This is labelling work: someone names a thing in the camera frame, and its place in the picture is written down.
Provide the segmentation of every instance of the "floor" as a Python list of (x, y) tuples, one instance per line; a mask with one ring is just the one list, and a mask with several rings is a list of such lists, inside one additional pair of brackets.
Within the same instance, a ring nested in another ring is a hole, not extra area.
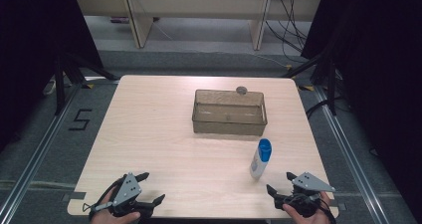
[[(104, 52), (107, 56), (108, 52), (133, 52), (135, 54), (152, 54), (152, 53), (199, 53), (209, 55), (246, 55), (251, 56), (251, 59), (263, 59), (275, 65), (285, 66), (286, 63), (272, 60), (271, 56), (285, 55), (287, 59), (304, 61), (298, 58), (300, 52), (291, 48), (288, 45), (276, 38), (266, 27), (263, 43), (260, 51), (252, 49), (252, 42), (249, 35), (249, 27), (247, 21), (242, 20), (221, 20), (221, 19), (177, 19), (177, 18), (160, 18), (154, 22), (151, 32), (148, 36), (145, 47), (142, 49), (135, 48), (133, 37), (128, 24), (115, 24), (109, 21), (109, 17), (86, 17), (87, 24), (91, 30), (96, 46), (100, 52)], [(297, 47), (301, 44), (298, 37), (286, 33), (284, 36), (284, 29), (282, 25), (287, 26), (286, 22), (279, 24), (278, 21), (270, 21), (270, 26), (285, 37)], [(297, 27), (303, 34), (307, 34), (311, 23), (297, 23)], [(109, 101), (112, 96), (115, 86), (102, 86), (99, 89), (97, 96), (105, 101)], [(86, 90), (82, 89), (77, 94), (76, 99), (79, 99), (79, 108), (83, 106), (90, 106), (90, 97), (86, 95)], [(311, 104), (324, 99), (323, 91), (316, 91), (314, 93), (301, 92), (306, 109), (310, 108)], [(337, 104), (340, 110), (347, 110), (347, 104)], [(54, 119), (46, 107), (54, 106), (54, 97), (43, 101), (40, 106), (40, 111), (34, 113), (32, 119), (35, 122), (29, 122), (25, 128), (41, 128), (48, 129), (50, 120)], [(106, 112), (105, 104), (96, 104), (97, 110)], [(70, 112), (76, 112), (77, 108), (72, 108)], [(395, 191), (394, 184), (388, 179), (388, 175), (382, 168), (382, 165), (368, 152), (367, 145), (360, 145), (365, 142), (365, 137), (362, 132), (358, 130), (358, 123), (353, 117), (353, 114), (345, 111), (338, 117), (329, 115), (327, 109), (320, 110), (315, 113), (313, 119), (310, 119), (313, 131), (315, 132), (316, 142), (326, 145), (326, 149), (320, 149), (322, 160), (329, 160), (331, 163), (325, 163), (324, 166), (329, 174), (328, 179), (336, 184), (337, 189), (343, 188), (344, 192), (338, 193), (335, 197), (338, 201), (338, 206), (341, 207), (342, 216), (338, 218), (339, 223), (416, 223), (400, 198), (400, 194)], [(56, 123), (56, 125), (63, 125), (67, 127), (68, 123)], [(99, 128), (101, 120), (92, 120), (92, 125)], [(56, 142), (64, 142), (61, 133), (52, 133), (56, 135)], [(0, 200), (5, 200), (8, 197), (8, 191), (13, 187), (14, 181), (20, 178), (20, 174), (28, 168), (27, 161), (31, 158), (32, 153), (37, 152), (36, 141), (42, 138), (42, 133), (31, 133), (27, 135), (26, 142), (33, 144), (25, 146), (14, 146), (7, 150), (8, 153), (19, 153), (14, 157), (4, 158), (6, 155), (2, 153), (1, 165), (9, 166), (9, 170), (2, 170), (0, 172)], [(94, 140), (95, 134), (84, 137), (87, 140)], [(84, 159), (88, 155), (90, 146), (84, 146), (83, 143), (71, 143), (77, 145), (78, 148), (73, 148), (70, 153), (62, 153), (58, 147), (52, 146), (45, 160), (39, 165), (40, 171), (35, 175), (35, 180), (43, 180), (43, 182), (32, 182), (28, 193), (22, 200), (20, 208), (16, 211), (15, 217), (11, 220), (12, 223), (26, 223), (31, 218), (28, 218), (26, 213), (30, 210), (25, 207), (31, 207), (34, 212), (49, 212), (34, 214), (37, 218), (33, 218), (33, 223), (45, 223), (49, 220), (61, 220), (63, 216), (54, 210), (45, 210), (57, 206), (58, 209), (66, 209), (66, 195), (63, 190), (73, 190), (75, 183), (78, 180), (79, 170), (84, 166), (83, 163), (73, 163), (74, 156), (80, 156)], [(57, 155), (62, 155), (62, 164), (64, 167), (60, 169), (52, 169), (57, 165), (53, 158)], [(359, 171), (355, 172), (353, 168), (364, 169), (366, 175), (359, 176)], [(363, 193), (362, 190), (368, 190), (369, 193)], [(63, 223), (85, 223), (86, 219), (69, 219), (63, 220)]]

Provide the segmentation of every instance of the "cable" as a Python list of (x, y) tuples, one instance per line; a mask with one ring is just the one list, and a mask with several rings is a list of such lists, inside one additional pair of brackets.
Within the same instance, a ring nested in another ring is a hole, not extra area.
[[(288, 14), (288, 17), (289, 17), (289, 20), (288, 20), (288, 25), (286, 25), (286, 30), (285, 30), (285, 33), (283, 34), (283, 39), (286, 37), (286, 32), (289, 30), (289, 24), (290, 24), (290, 22), (291, 22), (291, 18), (290, 18), (290, 15), (289, 15), (289, 12), (287, 11), (287, 9), (286, 9), (286, 13)], [(286, 53), (285, 53), (285, 44), (283, 43), (283, 54), (285, 54), (285, 56), (286, 56)]]
[(282, 2), (283, 7), (285, 8), (286, 14), (288, 15), (289, 21), (292, 22), (292, 25), (295, 28), (296, 31), (296, 36), (299, 36), (299, 34), (301, 34), (305, 39), (307, 38), (307, 35), (305, 35), (303, 32), (301, 32), (301, 30), (298, 29), (298, 27), (296, 26), (296, 20), (295, 20), (295, 10), (294, 10), (294, 5), (295, 5), (295, 0), (291, 0), (291, 13), (289, 14), (289, 11), (284, 3), (283, 0), (280, 0)]
[(296, 34), (297, 34), (297, 38), (298, 38), (298, 42), (299, 44), (301, 44), (302, 49), (304, 48), (305, 42), (302, 40), (300, 34), (302, 34), (303, 36), (305, 34), (303, 34), (298, 27), (296, 26), (296, 19), (295, 19), (295, 10), (294, 10), (294, 6), (295, 6), (295, 0), (291, 0), (291, 22), (293, 27), (295, 28)]
[[(100, 199), (93, 205), (89, 205), (87, 203), (84, 203), (83, 206), (83, 211), (86, 212), (88, 209), (90, 209), (91, 207), (97, 207), (98, 205), (100, 205), (100, 203), (103, 201), (103, 199), (106, 197), (106, 195), (117, 185), (119, 185), (120, 183), (122, 183), (124, 181), (124, 178), (126, 177), (126, 175), (118, 180), (116, 180), (114, 183), (112, 183), (107, 190), (103, 193), (103, 195), (100, 197)], [(93, 219), (94, 216), (94, 212), (90, 212), (90, 220)]]
[(334, 216), (332, 215), (331, 211), (329, 210), (328, 204), (326, 204), (326, 202), (324, 202), (322, 199), (320, 201), (323, 204), (325, 204), (326, 209), (321, 207), (320, 205), (318, 205), (317, 208), (319, 210), (321, 210), (326, 215), (326, 217), (328, 217), (329, 223), (336, 224), (337, 222), (335, 221)]
[(273, 28), (270, 26), (270, 24), (268, 23), (268, 21), (266, 21), (266, 24), (267, 24), (267, 26), (270, 28), (270, 31), (272, 31), (273, 32), (273, 34), (278, 38), (278, 39), (280, 39), (280, 40), (282, 40), (282, 51), (283, 51), (283, 55), (287, 58), (287, 59), (289, 59), (289, 60), (291, 60), (292, 62), (297, 62), (297, 63), (304, 63), (304, 62), (301, 62), (301, 61), (297, 61), (297, 60), (295, 60), (295, 59), (292, 59), (292, 58), (290, 58), (287, 54), (286, 54), (286, 52), (285, 52), (285, 43), (287, 43), (289, 46), (291, 46), (292, 48), (294, 48), (294, 49), (296, 49), (298, 52), (302, 52), (302, 49), (300, 49), (300, 48), (298, 48), (297, 46), (295, 46), (293, 43), (291, 43), (291, 42), (289, 42), (289, 41), (287, 41), (284, 37), (285, 37), (285, 35), (286, 35), (286, 30), (285, 30), (285, 35), (282, 37), (282, 36), (280, 36), (276, 31), (274, 31), (273, 30)]
[[(340, 100), (340, 99), (343, 99), (343, 96), (339, 96), (339, 97), (334, 98), (334, 100)], [(308, 119), (310, 119), (310, 117), (311, 117), (311, 115), (313, 114), (314, 111), (316, 111), (318, 108), (320, 108), (320, 107), (322, 107), (324, 105), (327, 105), (328, 102), (329, 102), (329, 100), (324, 100), (324, 101), (322, 101), (322, 102), (314, 105), (313, 107), (309, 108), (307, 110), (307, 117), (308, 117)]]
[[(283, 25), (282, 24), (282, 22), (281, 21), (278, 21), (279, 22), (279, 25), (284, 29), (284, 30), (287, 30), (288, 31), (288, 33), (290, 33), (291, 35), (293, 35), (293, 36), (297, 36), (298, 34), (296, 34), (296, 33), (293, 33), (293, 32), (291, 32), (291, 31), (289, 31), (286, 27), (285, 27), (285, 25)], [(301, 38), (301, 39), (306, 39), (307, 37), (303, 37), (303, 36), (301, 36), (301, 35), (299, 35), (299, 37)]]

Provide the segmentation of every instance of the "blue bottle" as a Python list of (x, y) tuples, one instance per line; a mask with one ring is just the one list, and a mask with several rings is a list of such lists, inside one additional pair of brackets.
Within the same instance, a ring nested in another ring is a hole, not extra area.
[(266, 138), (262, 138), (258, 144), (257, 151), (255, 151), (254, 159), (252, 159), (249, 171), (251, 176), (259, 179), (264, 172), (271, 156), (271, 143)]

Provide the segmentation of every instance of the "tabletop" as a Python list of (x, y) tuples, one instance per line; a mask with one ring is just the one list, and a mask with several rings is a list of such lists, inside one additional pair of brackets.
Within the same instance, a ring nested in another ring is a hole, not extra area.
[[(264, 94), (268, 124), (262, 136), (194, 133), (196, 90), (234, 91), (245, 87)], [(263, 176), (249, 166), (261, 138), (273, 153)], [(279, 219), (266, 184), (290, 195), (286, 172), (305, 171), (327, 182), (317, 146), (295, 83), (278, 78), (124, 76), (114, 93), (68, 211), (83, 212), (117, 178), (149, 172), (138, 201), (165, 194), (154, 217)], [(337, 208), (331, 208), (334, 216)]]

